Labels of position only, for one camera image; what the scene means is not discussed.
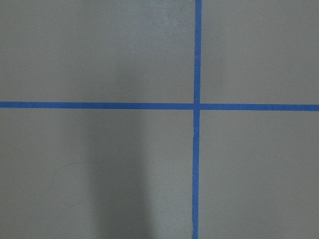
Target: gray floor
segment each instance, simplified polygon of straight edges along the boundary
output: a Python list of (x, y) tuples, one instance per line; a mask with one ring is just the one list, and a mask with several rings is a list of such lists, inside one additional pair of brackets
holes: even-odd
[[(192, 103), (194, 0), (0, 3), (0, 101)], [(203, 1), (202, 103), (319, 104), (319, 2)], [(201, 112), (199, 239), (319, 236), (319, 113)], [(190, 239), (192, 111), (0, 109), (0, 238)]]

